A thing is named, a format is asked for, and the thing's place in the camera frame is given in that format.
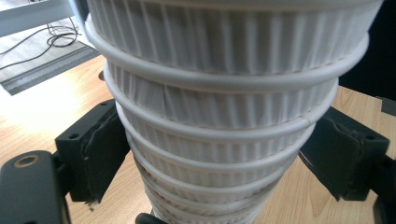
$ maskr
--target cup stack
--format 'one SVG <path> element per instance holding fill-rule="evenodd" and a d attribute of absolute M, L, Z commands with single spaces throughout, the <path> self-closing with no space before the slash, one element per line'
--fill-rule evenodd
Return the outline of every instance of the cup stack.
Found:
<path fill-rule="evenodd" d="M 154 214 L 252 223 L 368 46 L 377 0 L 89 0 Z"/>

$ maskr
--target black cable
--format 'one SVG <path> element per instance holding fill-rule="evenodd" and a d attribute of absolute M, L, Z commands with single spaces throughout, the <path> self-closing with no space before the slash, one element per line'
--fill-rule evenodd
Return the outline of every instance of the black cable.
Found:
<path fill-rule="evenodd" d="M 78 33 L 78 31 L 77 31 L 77 29 L 76 29 L 76 26 L 75 26 L 75 24 L 73 23 L 72 19 L 69 18 L 69 20 L 71 21 L 71 23 L 72 23 L 72 25 L 73 25 L 73 28 L 68 27 L 68 26 L 52 26 L 52 24 L 49 26 L 49 25 L 47 24 L 47 28 L 43 28 L 43 29 L 40 29 L 40 30 L 34 32 L 33 34 L 27 36 L 26 38 L 24 38 L 22 41 L 20 41 L 18 44 L 16 44 L 16 45 L 13 46 L 12 48 L 10 48 L 10 49 L 8 49 L 8 50 L 6 50 L 6 51 L 4 51 L 4 52 L 1 52 L 0 55 L 10 52 L 11 50 L 15 49 L 18 45 L 20 45 L 21 43 L 23 43 L 24 41 L 26 41 L 27 39 L 29 39 L 29 38 L 32 37 L 33 35 L 38 34 L 38 33 L 41 32 L 41 31 L 49 30 L 49 33 L 52 35 L 52 37 L 50 37 L 50 38 L 47 40 L 47 44 L 49 45 L 49 47 L 46 48 L 42 53 L 40 53 L 39 55 L 37 55 L 37 56 L 35 56 L 35 57 L 31 58 L 31 59 L 27 59 L 27 60 L 24 60 L 24 61 L 21 61 L 21 62 L 17 62 L 17 63 L 11 63 L 11 64 L 5 65 L 5 66 L 3 66 L 3 67 L 0 67 L 0 70 L 3 70 L 3 69 L 5 69 L 5 68 L 8 68 L 8 67 L 13 66 L 13 65 L 16 65 L 16 64 L 27 63 L 27 62 L 30 62 L 30 61 L 32 61 L 32 60 L 34 60 L 34 59 L 37 59 L 37 58 L 43 56 L 45 53 L 47 53 L 47 51 L 49 51 L 50 48 L 52 48 L 52 47 L 56 47 L 56 48 L 65 48 L 65 47 L 67 47 L 67 46 L 70 46 L 70 45 L 74 44 L 74 43 L 77 41 L 77 37 L 78 37 L 79 33 Z M 69 29 L 69 30 L 73 31 L 73 33 L 63 33 L 63 34 L 57 35 L 57 34 L 55 33 L 55 31 L 54 31 L 54 28 Z M 62 38 L 62 39 L 70 39 L 71 41 L 70 41 L 69 43 L 63 44 L 63 45 L 57 45 L 57 44 L 55 44 L 55 42 L 56 42 L 57 40 L 61 39 L 61 38 Z"/>

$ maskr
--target wooden surface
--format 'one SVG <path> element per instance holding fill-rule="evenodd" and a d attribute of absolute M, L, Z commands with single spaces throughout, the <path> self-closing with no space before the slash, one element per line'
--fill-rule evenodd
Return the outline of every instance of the wooden surface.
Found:
<path fill-rule="evenodd" d="M 102 67 L 103 57 L 98 57 L 15 96 L 0 96 L 0 165 L 26 151 L 55 151 L 60 133 L 112 98 L 98 78 Z M 379 99 L 344 88 L 333 104 L 389 138 L 394 158 L 396 118 L 381 113 L 380 105 Z M 364 203 L 337 202 L 297 159 L 255 223 L 374 223 L 375 197 L 370 193 Z M 151 210 L 131 153 L 93 212 L 86 204 L 67 201 L 73 223 L 134 223 L 137 214 Z"/>

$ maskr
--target stacked paper cups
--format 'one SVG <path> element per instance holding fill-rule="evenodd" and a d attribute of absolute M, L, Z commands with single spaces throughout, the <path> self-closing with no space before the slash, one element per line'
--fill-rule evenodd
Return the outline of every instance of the stacked paper cups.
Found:
<path fill-rule="evenodd" d="M 376 0 L 90 0 L 154 213 L 252 223 L 368 46 Z"/>

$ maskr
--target wooden table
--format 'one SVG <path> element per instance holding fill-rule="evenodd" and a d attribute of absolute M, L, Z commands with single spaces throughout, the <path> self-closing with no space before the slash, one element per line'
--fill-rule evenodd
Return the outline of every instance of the wooden table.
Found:
<path fill-rule="evenodd" d="M 103 62 L 97 57 L 15 96 L 0 97 L 0 165 L 26 151 L 55 151 L 60 133 L 111 99 L 98 78 Z M 395 157 L 396 118 L 380 112 L 379 99 L 340 88 L 333 106 L 389 138 L 388 154 Z M 371 192 L 366 202 L 337 202 L 297 159 L 255 223 L 374 223 L 375 198 Z M 93 212 L 67 201 L 74 223 L 134 223 L 139 213 L 151 210 L 131 153 Z"/>

